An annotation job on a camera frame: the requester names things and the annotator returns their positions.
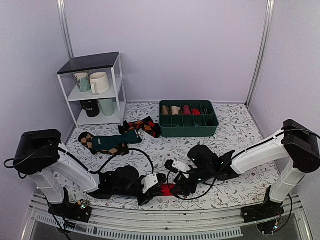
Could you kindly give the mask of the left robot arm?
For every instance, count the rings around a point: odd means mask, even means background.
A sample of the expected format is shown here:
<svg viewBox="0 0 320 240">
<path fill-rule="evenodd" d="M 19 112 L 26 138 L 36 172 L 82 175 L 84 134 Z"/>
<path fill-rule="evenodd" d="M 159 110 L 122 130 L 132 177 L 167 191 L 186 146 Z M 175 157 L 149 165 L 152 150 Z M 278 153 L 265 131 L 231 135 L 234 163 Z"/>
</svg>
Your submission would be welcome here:
<svg viewBox="0 0 320 240">
<path fill-rule="evenodd" d="M 65 176 L 95 199 L 109 200 L 114 195 L 136 197 L 138 205 L 143 206 L 165 195 L 162 189 L 165 174 L 140 175 L 130 165 L 114 171 L 92 171 L 68 151 L 56 129 L 23 133 L 12 162 L 11 167 L 30 177 L 63 217 L 74 213 L 74 205 L 65 199 L 68 193 L 53 172 Z"/>
</svg>

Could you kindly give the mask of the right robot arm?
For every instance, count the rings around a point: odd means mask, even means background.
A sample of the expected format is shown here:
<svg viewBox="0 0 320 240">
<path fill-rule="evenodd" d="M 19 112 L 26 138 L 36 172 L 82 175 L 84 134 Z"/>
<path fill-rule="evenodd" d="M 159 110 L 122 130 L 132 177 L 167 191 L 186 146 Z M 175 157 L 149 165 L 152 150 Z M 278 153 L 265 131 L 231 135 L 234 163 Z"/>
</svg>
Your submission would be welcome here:
<svg viewBox="0 0 320 240">
<path fill-rule="evenodd" d="M 168 160 L 165 167 L 176 173 L 170 195 L 187 201 L 197 185 L 207 180 L 227 181 L 251 169 L 279 159 L 291 158 L 279 179 L 266 192 L 266 201 L 259 206 L 262 218 L 269 218 L 278 210 L 286 196 L 309 173 L 320 167 L 320 136 L 292 119 L 270 137 L 242 150 L 232 150 L 217 156 L 206 145 L 196 145 L 187 154 L 195 165 L 191 168 L 180 161 Z"/>
</svg>

